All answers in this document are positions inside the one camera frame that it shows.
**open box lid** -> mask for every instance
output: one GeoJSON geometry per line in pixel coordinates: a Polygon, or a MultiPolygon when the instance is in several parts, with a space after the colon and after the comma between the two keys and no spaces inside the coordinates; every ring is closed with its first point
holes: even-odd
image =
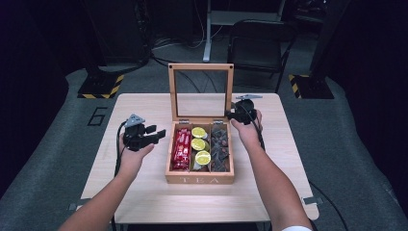
{"type": "Polygon", "coordinates": [[[227,122],[233,76],[233,64],[168,64],[173,121],[227,122]]]}

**yellow and black hazard tape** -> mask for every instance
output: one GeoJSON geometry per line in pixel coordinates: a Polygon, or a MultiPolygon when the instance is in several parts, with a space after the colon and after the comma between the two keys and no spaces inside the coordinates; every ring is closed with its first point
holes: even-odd
{"type": "Polygon", "coordinates": [[[81,94],[78,93],[78,98],[113,98],[115,97],[117,91],[119,90],[120,84],[123,81],[124,75],[120,75],[117,77],[114,87],[112,88],[110,93],[107,94],[81,94]]]}
{"type": "Polygon", "coordinates": [[[309,76],[308,75],[292,75],[292,74],[289,75],[289,80],[291,81],[294,96],[296,98],[302,98],[302,95],[300,94],[300,90],[299,90],[299,87],[297,86],[294,76],[297,76],[297,77],[309,77],[309,76]]]}

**black chair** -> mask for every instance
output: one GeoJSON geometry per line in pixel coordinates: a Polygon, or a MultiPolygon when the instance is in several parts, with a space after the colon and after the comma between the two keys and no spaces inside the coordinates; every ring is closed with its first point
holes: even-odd
{"type": "Polygon", "coordinates": [[[270,72],[269,79],[279,73],[277,93],[295,39],[296,29],[287,22],[239,21],[231,28],[227,63],[234,64],[235,69],[270,72]]]}

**red wrapper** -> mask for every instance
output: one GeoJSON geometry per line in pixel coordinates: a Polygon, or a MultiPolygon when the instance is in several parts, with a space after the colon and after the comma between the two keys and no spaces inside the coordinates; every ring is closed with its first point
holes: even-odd
{"type": "Polygon", "coordinates": [[[179,129],[176,133],[173,157],[173,169],[188,170],[191,155],[191,131],[179,129]]]}

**gray carpet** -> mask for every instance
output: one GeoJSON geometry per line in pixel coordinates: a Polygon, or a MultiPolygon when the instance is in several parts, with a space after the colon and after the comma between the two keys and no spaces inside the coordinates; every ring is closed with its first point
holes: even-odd
{"type": "MultiPolygon", "coordinates": [[[[392,187],[356,134],[344,91],[327,79],[335,99],[294,97],[288,75],[309,73],[316,42],[313,35],[298,38],[279,92],[306,173],[333,201],[349,230],[408,230],[407,218],[397,205],[392,187]]],[[[153,53],[167,60],[201,63],[203,50],[204,44],[194,49],[172,45],[153,53]]],[[[226,38],[213,41],[211,58],[212,63],[225,62],[226,38]]],[[[237,81],[244,76],[247,73],[237,73],[237,81]]],[[[56,230],[72,214],[67,207],[81,196],[116,100],[77,98],[86,77],[85,70],[66,76],[70,89],[63,107],[0,201],[0,230],[56,230]],[[96,108],[105,117],[100,126],[88,126],[96,108]]],[[[271,92],[234,87],[234,92],[263,91],[271,92]]],[[[166,68],[151,60],[126,74],[118,93],[124,92],[169,92],[166,68]]],[[[318,230],[344,230],[328,199],[312,189],[323,200],[315,221],[318,230]]]]}

